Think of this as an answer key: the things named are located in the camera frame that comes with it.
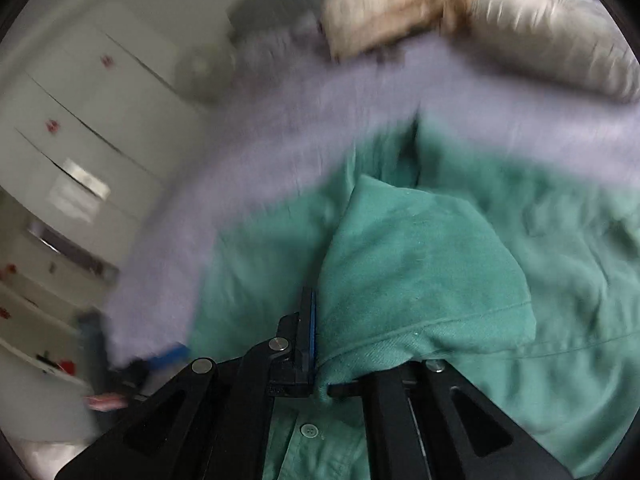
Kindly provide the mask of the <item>green button-up shirt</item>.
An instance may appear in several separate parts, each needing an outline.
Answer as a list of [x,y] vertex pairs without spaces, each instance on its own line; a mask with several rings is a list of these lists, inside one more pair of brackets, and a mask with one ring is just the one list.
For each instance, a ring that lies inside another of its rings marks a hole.
[[576,478],[638,410],[635,190],[403,122],[218,234],[192,353],[242,356],[307,286],[316,392],[277,405],[262,478],[367,478],[359,404],[326,389],[409,361],[449,361]]

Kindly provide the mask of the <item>lavender textured bedspread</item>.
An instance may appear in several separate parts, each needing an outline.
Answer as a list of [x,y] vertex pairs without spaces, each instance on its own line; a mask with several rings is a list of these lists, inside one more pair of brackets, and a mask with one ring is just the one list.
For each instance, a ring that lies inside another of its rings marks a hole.
[[416,115],[446,133],[600,181],[639,182],[639,109],[506,68],[431,32],[399,63],[334,64],[316,22],[248,38],[205,138],[146,220],[104,304],[115,366],[189,337],[217,232],[321,181],[360,139]]

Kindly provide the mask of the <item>white wardrobe with drawers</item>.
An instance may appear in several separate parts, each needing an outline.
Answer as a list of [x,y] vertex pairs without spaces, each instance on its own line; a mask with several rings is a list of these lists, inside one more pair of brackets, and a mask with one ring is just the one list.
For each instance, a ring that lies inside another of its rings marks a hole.
[[146,218],[201,145],[170,84],[176,47],[123,4],[64,6],[1,90],[1,427],[94,433],[79,315],[103,306]]

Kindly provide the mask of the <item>cream pleated round pillow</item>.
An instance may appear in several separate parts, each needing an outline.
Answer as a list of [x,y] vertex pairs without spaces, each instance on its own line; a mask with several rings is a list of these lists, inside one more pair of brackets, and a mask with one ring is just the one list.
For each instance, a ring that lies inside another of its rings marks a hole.
[[639,62],[600,0],[476,0],[471,29],[521,70],[620,102],[639,99]]

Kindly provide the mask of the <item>beige knitted sweater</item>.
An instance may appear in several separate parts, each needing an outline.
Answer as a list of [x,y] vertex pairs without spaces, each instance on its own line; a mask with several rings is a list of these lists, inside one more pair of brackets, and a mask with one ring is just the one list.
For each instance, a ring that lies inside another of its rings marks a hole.
[[342,62],[438,29],[451,36],[469,24],[477,0],[323,0],[320,24],[331,58]]

